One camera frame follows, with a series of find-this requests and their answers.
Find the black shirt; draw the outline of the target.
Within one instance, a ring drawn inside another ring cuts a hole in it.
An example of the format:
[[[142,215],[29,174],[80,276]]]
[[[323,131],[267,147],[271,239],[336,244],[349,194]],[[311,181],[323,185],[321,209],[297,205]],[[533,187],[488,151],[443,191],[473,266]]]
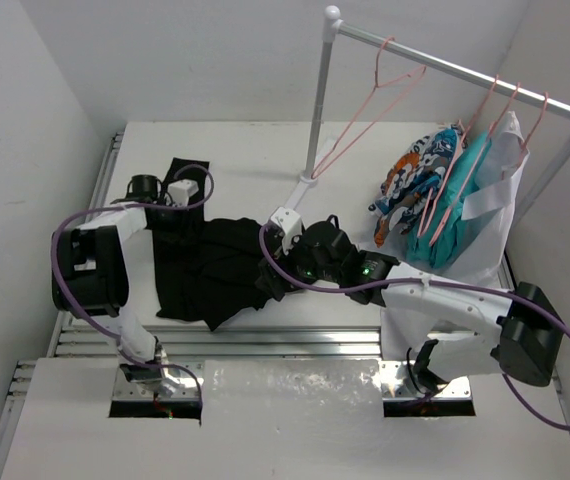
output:
[[[248,218],[207,220],[203,206],[186,212],[184,238],[152,232],[156,315],[203,321],[214,331],[241,311],[264,308],[271,299],[255,287],[261,225]]]

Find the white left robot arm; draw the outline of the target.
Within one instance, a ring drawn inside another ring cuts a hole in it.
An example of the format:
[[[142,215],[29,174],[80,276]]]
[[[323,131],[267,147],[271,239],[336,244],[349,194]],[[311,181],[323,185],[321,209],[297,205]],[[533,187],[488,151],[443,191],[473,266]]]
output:
[[[168,206],[176,213],[198,192],[194,180],[168,187],[155,176],[136,175],[123,198],[95,218],[56,234],[52,293],[56,307],[88,318],[117,354],[125,380],[155,400],[183,392],[194,375],[170,364],[160,340],[126,306],[130,288],[123,246],[160,218],[156,206]]]

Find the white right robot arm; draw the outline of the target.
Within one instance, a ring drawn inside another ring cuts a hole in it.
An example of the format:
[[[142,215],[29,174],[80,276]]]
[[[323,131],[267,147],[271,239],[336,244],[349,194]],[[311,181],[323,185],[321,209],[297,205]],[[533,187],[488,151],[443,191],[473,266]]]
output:
[[[397,258],[361,250],[336,216],[304,227],[284,209],[262,226],[259,288],[280,301],[293,291],[331,292],[383,309],[405,352],[407,375],[419,393],[432,394],[461,376],[503,374],[546,387],[563,332],[542,289],[521,282],[513,290],[450,281]]]

